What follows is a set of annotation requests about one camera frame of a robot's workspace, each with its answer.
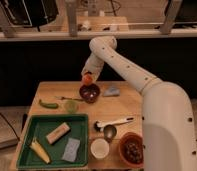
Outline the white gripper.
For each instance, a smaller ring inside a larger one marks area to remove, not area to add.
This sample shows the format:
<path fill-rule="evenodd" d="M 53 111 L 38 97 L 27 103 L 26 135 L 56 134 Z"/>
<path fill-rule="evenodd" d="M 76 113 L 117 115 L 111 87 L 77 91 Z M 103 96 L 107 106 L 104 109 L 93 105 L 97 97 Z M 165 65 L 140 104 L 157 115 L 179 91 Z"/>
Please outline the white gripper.
<path fill-rule="evenodd" d="M 81 76 L 84 77 L 86 74 L 91 74 L 92 82 L 96 82 L 102 72 L 104 61 L 91 53 L 89 58 L 86 60 L 85 65 L 82 69 Z"/>

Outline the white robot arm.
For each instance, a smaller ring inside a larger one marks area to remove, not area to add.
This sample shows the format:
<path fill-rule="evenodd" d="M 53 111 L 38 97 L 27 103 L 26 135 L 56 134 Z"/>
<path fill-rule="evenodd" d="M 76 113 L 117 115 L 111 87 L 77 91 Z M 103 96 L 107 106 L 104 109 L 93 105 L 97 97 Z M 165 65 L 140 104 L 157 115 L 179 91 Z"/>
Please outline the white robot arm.
<path fill-rule="evenodd" d="M 197 171 L 193 110 L 183 88 L 117 53 L 113 36 L 95 37 L 89 47 L 83 73 L 97 79 L 107 64 L 142 95 L 144 171 Z"/>

